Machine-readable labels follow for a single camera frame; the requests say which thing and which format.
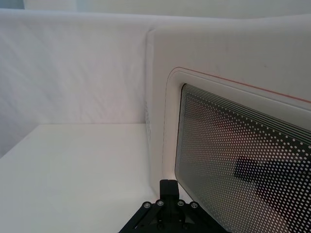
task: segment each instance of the bolt head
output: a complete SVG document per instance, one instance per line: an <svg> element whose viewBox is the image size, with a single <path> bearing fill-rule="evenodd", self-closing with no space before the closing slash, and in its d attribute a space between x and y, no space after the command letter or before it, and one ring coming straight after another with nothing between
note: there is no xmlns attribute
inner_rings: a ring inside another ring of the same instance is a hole
<svg viewBox="0 0 311 233"><path fill-rule="evenodd" d="M177 205L183 206L183 205L184 205L184 202L180 200L179 202L177 202Z"/></svg>
<svg viewBox="0 0 311 233"><path fill-rule="evenodd" d="M157 205L158 205L158 206L162 206L162 205L164 205L164 202L161 201L161 200L159 200L159 201L157 202Z"/></svg>
<svg viewBox="0 0 311 233"><path fill-rule="evenodd" d="M145 207L146 209L150 208L150 206L151 206L150 203L147 203L147 202L146 202L146 203L144 204L144 207Z"/></svg>
<svg viewBox="0 0 311 233"><path fill-rule="evenodd" d="M192 207L193 209L198 208L198 204L197 204L197 203L192 203L192 204L191 204L191 207Z"/></svg>

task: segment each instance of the white enclosure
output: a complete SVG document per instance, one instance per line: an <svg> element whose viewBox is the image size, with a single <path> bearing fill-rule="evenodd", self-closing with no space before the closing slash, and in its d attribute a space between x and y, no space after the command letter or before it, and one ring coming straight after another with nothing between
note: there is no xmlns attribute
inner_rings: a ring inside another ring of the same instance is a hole
<svg viewBox="0 0 311 233"><path fill-rule="evenodd" d="M146 122L155 190L158 180L175 178L185 83L311 129L310 22L310 15L209 22L148 35Z"/></svg>

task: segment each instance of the dotted glass screen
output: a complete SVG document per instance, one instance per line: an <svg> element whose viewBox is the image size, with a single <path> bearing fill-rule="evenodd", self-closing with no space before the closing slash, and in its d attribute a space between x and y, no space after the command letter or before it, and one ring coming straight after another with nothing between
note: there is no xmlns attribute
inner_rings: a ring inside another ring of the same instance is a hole
<svg viewBox="0 0 311 233"><path fill-rule="evenodd" d="M188 84L175 174L233 233L311 232L311 133Z"/></svg>

